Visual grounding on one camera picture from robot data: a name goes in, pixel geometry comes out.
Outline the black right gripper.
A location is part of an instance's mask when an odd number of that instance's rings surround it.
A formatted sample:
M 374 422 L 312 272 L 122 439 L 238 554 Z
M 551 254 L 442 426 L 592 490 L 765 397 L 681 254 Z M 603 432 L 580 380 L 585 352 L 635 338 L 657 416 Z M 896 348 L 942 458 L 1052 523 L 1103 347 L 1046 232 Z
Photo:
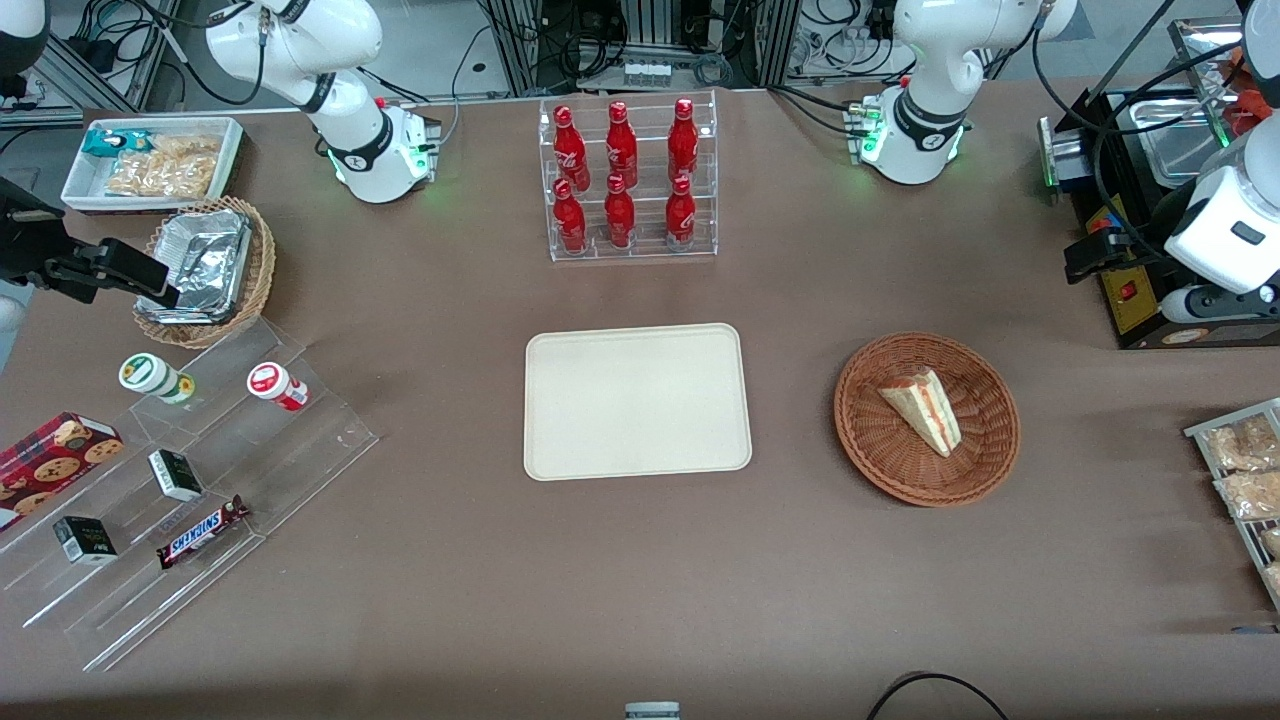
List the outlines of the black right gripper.
M 74 245 L 64 211 L 55 209 L 6 178 L 1 179 L 1 279 L 35 286 L 79 304 L 99 293 L 93 260 L 104 282 L 116 290 L 175 309 L 180 292 L 169 282 L 169 266 L 116 238 L 97 245 Z

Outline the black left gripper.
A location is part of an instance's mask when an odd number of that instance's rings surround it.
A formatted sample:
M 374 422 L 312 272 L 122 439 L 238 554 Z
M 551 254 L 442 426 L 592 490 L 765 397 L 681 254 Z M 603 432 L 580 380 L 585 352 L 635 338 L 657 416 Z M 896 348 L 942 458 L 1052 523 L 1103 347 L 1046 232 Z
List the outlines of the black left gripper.
M 1080 238 L 1062 251 L 1064 274 L 1069 284 L 1079 284 L 1098 270 L 1098 275 L 1161 263 L 1161 251 L 1140 236 L 1129 232 L 1101 232 L 1101 238 Z

